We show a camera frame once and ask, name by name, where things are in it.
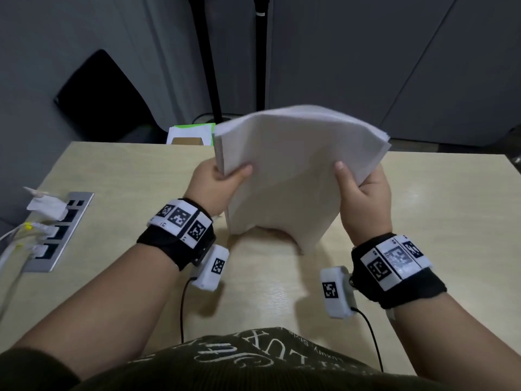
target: dark green shirt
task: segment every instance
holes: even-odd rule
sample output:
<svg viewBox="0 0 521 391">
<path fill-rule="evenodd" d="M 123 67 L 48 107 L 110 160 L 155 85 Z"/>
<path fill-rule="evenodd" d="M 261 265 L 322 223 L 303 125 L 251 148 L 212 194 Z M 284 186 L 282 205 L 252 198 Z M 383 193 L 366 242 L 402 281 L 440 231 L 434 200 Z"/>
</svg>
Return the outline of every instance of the dark green shirt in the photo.
<svg viewBox="0 0 521 391">
<path fill-rule="evenodd" d="M 205 336 L 79 379 L 29 349 L 0 355 L 0 390 L 446 390 L 416 376 L 380 372 L 284 328 Z"/>
</svg>

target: black wrist strap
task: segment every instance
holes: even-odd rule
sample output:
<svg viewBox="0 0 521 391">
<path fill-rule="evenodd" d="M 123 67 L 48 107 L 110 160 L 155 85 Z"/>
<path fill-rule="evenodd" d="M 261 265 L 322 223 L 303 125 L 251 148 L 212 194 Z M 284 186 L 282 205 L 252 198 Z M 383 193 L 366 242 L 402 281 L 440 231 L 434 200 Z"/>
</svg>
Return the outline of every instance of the black wrist strap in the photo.
<svg viewBox="0 0 521 391">
<path fill-rule="evenodd" d="M 187 198 L 182 200 L 196 207 L 200 212 L 210 218 L 208 212 L 193 200 Z M 183 241 L 179 240 L 177 236 L 172 235 L 159 226 L 150 225 L 138 238 L 137 243 L 159 248 L 173 260 L 179 270 L 183 270 L 188 263 L 193 263 L 195 266 L 199 265 L 215 240 L 213 224 L 210 224 L 194 248 L 190 248 Z"/>
<path fill-rule="evenodd" d="M 375 237 L 352 251 L 353 274 L 349 281 L 351 286 L 360 291 L 369 300 L 380 303 L 382 309 L 392 309 L 401 304 L 417 299 L 433 298 L 442 292 L 446 292 L 445 284 L 430 268 L 420 270 L 387 291 L 381 288 L 371 272 L 361 262 L 361 258 L 371 249 L 374 249 L 375 246 L 394 236 L 396 235 L 388 233 Z"/>
</svg>

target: person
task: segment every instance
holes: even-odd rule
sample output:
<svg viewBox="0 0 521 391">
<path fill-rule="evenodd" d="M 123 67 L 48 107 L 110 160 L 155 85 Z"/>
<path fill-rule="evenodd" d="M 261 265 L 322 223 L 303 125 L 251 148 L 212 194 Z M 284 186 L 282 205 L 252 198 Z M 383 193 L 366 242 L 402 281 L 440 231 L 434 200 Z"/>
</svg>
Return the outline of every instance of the person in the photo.
<svg viewBox="0 0 521 391">
<path fill-rule="evenodd" d="M 332 168 L 355 250 L 390 234 L 391 190 L 381 165 L 360 186 L 346 165 Z M 225 178 L 206 160 L 184 197 L 218 215 L 252 172 L 247 165 Z M 140 357 L 178 275 L 163 250 L 137 243 L 0 355 L 0 389 L 521 389 L 521 357 L 433 273 L 441 289 L 428 298 L 412 293 L 390 320 L 418 376 L 382 373 L 282 328 L 201 337 Z"/>
</svg>

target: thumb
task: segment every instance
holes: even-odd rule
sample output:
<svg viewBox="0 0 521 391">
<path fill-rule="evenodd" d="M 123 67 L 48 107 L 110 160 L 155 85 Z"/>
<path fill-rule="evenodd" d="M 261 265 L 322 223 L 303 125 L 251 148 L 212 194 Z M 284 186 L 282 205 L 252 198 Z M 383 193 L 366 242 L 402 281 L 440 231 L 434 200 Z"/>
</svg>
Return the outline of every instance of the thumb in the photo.
<svg viewBox="0 0 521 391">
<path fill-rule="evenodd" d="M 231 173 L 226 179 L 225 183 L 232 190 L 232 193 L 235 192 L 241 184 L 248 179 L 253 173 L 252 165 L 245 165 L 239 167 L 233 173 Z"/>
<path fill-rule="evenodd" d="M 346 199 L 351 194 L 360 191 L 353 174 L 341 161 L 335 163 L 335 177 L 340 188 L 340 196 L 342 199 Z"/>
</svg>

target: light wood tabletop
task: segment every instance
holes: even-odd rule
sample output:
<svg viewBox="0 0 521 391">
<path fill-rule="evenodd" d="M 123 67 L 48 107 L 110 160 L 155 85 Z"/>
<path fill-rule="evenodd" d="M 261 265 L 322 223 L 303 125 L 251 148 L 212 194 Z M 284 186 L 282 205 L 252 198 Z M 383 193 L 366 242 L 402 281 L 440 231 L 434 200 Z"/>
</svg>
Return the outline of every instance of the light wood tabletop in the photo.
<svg viewBox="0 0 521 391">
<path fill-rule="evenodd" d="M 24 273 L 11 289 L 0 351 L 133 245 L 150 217 L 182 196 L 197 164 L 212 156 L 213 148 L 205 146 L 72 143 L 40 188 L 63 197 L 91 191 L 94 199 L 55 269 Z M 383 165 L 395 232 L 426 253 L 465 309 L 521 352 L 521 176 L 500 155 L 390 152 Z M 352 268 L 352 244 L 339 218 L 306 256 L 282 233 L 253 229 L 229 236 L 224 217 L 215 230 L 230 258 L 217 291 L 188 289 L 187 340 L 281 326 L 378 367 L 363 319 L 333 320 L 324 308 L 320 269 Z M 27 255 L 17 249 L 2 270 L 3 300 Z M 173 288 L 146 353 L 180 342 L 179 302 L 189 273 Z M 358 292 L 356 299 L 371 321 L 386 371 L 412 374 L 385 312 Z"/>
</svg>

